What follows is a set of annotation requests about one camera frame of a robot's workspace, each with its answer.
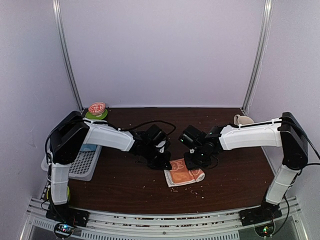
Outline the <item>beige bunny print towel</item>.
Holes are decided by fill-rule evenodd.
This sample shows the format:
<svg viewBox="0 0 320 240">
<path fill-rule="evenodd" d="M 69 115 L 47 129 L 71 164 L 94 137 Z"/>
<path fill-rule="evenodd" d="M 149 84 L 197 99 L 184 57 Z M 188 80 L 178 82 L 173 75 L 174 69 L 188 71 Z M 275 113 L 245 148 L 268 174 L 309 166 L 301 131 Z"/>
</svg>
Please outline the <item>beige bunny print towel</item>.
<svg viewBox="0 0 320 240">
<path fill-rule="evenodd" d="M 164 170 L 164 177 L 169 188 L 201 182 L 205 173 L 201 169 L 188 170 L 183 158 L 171 160 L 171 170 Z"/>
</svg>

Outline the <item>blue polka dot towel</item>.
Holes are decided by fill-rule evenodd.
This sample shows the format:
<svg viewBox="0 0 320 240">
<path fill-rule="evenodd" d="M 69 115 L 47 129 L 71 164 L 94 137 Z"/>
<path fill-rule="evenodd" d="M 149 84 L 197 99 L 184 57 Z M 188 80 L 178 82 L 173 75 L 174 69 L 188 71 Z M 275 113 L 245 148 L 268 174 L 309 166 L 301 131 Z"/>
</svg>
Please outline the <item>blue polka dot towel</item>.
<svg viewBox="0 0 320 240">
<path fill-rule="evenodd" d="M 83 144 L 80 148 L 81 152 L 95 152 L 97 149 L 96 144 Z"/>
</svg>

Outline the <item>white plastic basket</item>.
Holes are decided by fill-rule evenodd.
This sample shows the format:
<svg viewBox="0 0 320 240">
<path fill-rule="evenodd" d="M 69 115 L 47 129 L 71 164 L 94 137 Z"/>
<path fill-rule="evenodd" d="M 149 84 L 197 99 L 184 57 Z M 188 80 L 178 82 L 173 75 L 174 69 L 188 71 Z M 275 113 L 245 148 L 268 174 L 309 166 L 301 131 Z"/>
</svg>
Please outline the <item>white plastic basket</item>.
<svg viewBox="0 0 320 240">
<path fill-rule="evenodd" d="M 51 176 L 54 180 L 74 179 L 89 182 L 91 181 L 102 146 L 97 146 L 95 151 L 79 151 L 75 160 L 69 165 L 52 165 Z"/>
</svg>

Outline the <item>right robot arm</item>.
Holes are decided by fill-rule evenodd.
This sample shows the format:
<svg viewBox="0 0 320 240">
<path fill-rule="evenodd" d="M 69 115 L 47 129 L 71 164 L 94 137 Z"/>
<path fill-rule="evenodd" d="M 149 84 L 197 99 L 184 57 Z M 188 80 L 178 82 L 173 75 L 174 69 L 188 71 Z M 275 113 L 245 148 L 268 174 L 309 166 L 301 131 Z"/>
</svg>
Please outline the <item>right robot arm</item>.
<svg viewBox="0 0 320 240">
<path fill-rule="evenodd" d="M 211 159 L 223 151 L 253 147 L 282 148 L 282 164 L 265 193 L 264 204 L 256 210 L 256 216 L 261 221 L 268 220 L 276 212 L 275 206 L 309 161 L 306 133 L 290 112 L 264 122 L 214 126 L 209 132 L 189 125 L 178 139 L 188 148 L 184 153 L 188 170 L 210 166 Z"/>
</svg>

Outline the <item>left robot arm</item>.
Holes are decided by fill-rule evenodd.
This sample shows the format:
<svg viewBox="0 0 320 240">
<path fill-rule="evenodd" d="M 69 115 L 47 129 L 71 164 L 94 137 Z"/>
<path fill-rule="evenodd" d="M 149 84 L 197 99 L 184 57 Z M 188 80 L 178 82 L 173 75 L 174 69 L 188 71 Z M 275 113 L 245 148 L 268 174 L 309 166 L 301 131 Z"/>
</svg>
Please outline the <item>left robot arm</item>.
<svg viewBox="0 0 320 240">
<path fill-rule="evenodd" d="M 146 160 L 154 170 L 171 170 L 168 135 L 151 121 L 147 130 L 119 128 L 105 120 L 82 117 L 72 111 L 48 135 L 45 158 L 48 164 L 52 213 L 61 222 L 72 218 L 68 202 L 68 182 L 71 164 L 84 145 L 95 145 L 128 152 Z"/>
</svg>

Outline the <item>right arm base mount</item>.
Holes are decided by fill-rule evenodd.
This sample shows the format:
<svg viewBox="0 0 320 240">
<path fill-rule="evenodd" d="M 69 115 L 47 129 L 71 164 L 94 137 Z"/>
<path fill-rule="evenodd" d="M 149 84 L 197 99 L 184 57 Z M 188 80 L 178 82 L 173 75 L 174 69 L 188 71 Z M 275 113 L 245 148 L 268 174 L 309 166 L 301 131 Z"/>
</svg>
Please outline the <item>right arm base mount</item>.
<svg viewBox="0 0 320 240">
<path fill-rule="evenodd" d="M 271 222 L 282 216 L 281 210 L 275 211 L 261 206 L 255 208 L 247 208 L 239 212 L 242 226 L 256 225 L 264 222 Z"/>
</svg>

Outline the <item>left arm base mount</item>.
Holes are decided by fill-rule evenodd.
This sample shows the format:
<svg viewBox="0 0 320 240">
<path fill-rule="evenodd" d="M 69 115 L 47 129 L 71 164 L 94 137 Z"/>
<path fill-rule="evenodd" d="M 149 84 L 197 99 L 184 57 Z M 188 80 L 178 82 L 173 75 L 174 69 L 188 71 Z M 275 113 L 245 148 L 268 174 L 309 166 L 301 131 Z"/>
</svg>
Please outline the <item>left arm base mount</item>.
<svg viewBox="0 0 320 240">
<path fill-rule="evenodd" d="M 56 222 L 67 223 L 74 227 L 86 227 L 90 213 L 85 210 L 64 208 L 64 209 L 49 209 L 45 217 Z"/>
</svg>

